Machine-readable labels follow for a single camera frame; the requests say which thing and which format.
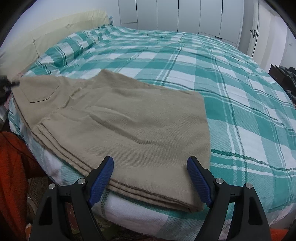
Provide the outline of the beige khaki pants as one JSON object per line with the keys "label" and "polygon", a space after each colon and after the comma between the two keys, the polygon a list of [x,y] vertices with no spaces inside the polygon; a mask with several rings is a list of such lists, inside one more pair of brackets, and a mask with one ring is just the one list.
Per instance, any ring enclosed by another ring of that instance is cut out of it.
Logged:
{"label": "beige khaki pants", "polygon": [[186,168],[210,165],[210,132],[199,92],[140,82],[106,69],[91,79],[18,76],[14,104],[42,146],[83,175],[114,160],[108,188],[186,212],[204,203]]}

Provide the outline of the cream padded headboard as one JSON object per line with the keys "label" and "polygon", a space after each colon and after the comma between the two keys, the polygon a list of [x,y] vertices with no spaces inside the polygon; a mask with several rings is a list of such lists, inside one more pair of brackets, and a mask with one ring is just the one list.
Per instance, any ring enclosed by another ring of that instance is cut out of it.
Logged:
{"label": "cream padded headboard", "polygon": [[72,33],[98,28],[109,23],[105,11],[87,11],[50,21],[24,33],[1,50],[1,75],[14,78],[50,47]]}

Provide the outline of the orange red fleece garment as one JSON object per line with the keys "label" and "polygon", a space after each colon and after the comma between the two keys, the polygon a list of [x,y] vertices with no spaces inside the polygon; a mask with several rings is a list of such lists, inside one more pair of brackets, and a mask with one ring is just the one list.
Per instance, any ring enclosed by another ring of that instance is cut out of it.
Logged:
{"label": "orange red fleece garment", "polygon": [[1,132],[1,240],[28,239],[28,180],[44,175],[23,140]]}

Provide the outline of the teal white plaid bedspread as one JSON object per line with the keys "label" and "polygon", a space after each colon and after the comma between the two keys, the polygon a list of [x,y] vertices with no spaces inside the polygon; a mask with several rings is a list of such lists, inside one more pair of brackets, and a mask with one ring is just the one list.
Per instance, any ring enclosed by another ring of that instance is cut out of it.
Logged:
{"label": "teal white plaid bedspread", "polygon": [[[210,132],[210,170],[232,185],[252,183],[270,226],[295,219],[295,107],[285,91],[249,56],[198,34],[102,25],[45,47],[25,76],[91,80],[106,69],[152,87],[202,96]],[[82,177],[25,126],[11,98],[8,120],[46,174],[58,184]],[[105,190],[95,215],[158,238],[193,240],[209,209],[181,211]]]}

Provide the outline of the dark clothes pile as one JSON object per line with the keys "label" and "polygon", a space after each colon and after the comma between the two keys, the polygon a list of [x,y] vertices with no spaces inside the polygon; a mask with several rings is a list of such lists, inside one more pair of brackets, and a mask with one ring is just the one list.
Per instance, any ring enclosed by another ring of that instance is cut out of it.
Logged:
{"label": "dark clothes pile", "polygon": [[279,66],[279,68],[281,73],[284,75],[281,86],[292,102],[295,103],[295,68],[286,68],[284,66]]}

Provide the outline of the dark wooden side table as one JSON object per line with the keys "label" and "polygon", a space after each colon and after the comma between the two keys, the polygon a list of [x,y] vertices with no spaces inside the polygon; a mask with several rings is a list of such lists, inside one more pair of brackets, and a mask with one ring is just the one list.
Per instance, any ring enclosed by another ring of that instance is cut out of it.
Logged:
{"label": "dark wooden side table", "polygon": [[283,88],[286,89],[285,76],[277,66],[270,65],[268,74]]}

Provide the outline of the white wardrobe doors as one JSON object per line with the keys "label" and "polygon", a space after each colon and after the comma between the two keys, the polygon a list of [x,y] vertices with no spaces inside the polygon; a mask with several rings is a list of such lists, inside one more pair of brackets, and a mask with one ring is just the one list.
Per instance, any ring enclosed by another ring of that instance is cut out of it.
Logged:
{"label": "white wardrobe doors", "polygon": [[138,30],[179,31],[238,47],[244,2],[238,0],[119,1],[120,24]]}

